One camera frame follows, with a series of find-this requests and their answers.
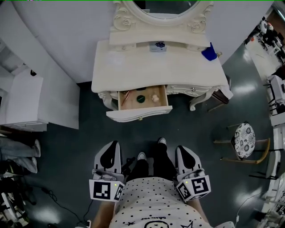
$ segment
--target white vanity table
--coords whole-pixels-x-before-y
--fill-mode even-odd
[[[210,46],[204,29],[213,2],[197,1],[186,12],[168,14],[167,19],[153,17],[132,1],[114,3],[117,4],[114,25],[110,39],[97,44],[92,80],[92,91],[113,110],[106,113],[108,117],[128,122],[169,113],[170,94],[195,97],[190,103],[190,110],[194,111],[196,104],[228,84],[219,59],[209,61],[201,53]],[[167,50],[151,52],[150,41],[164,41]],[[133,106],[123,105],[124,95],[120,91],[141,94],[143,91],[136,89],[159,85],[162,102],[154,104],[146,94],[145,104],[132,101]],[[118,100],[118,107],[112,99]]]

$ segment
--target vanity table leg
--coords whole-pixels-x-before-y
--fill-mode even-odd
[[[190,102],[190,111],[195,111],[195,105],[208,100],[212,96],[213,92],[213,90],[210,90],[202,96],[192,99]]]
[[[117,111],[118,107],[112,102],[112,97],[109,92],[98,93],[98,96],[103,100],[104,105],[111,110]]]

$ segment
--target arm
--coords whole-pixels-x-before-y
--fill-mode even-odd
[[[115,203],[102,201],[91,228],[108,228],[113,218]]]
[[[206,218],[206,215],[201,207],[200,201],[198,199],[194,199],[187,202],[187,205],[195,208],[201,215],[201,217],[204,219],[205,222],[209,223],[208,219]]]

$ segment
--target black pants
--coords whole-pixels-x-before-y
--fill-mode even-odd
[[[172,181],[176,176],[177,171],[167,155],[167,146],[163,143],[155,145],[152,154],[154,159],[153,169],[154,176],[161,177]],[[127,182],[137,178],[148,177],[148,163],[146,160],[141,159],[137,161],[133,171],[127,178]]]

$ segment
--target open drawer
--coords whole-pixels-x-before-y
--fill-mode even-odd
[[[141,89],[118,92],[118,111],[106,112],[117,122],[142,120],[153,115],[167,114],[172,110],[168,105],[164,85],[149,86]],[[137,97],[144,97],[138,102]]]

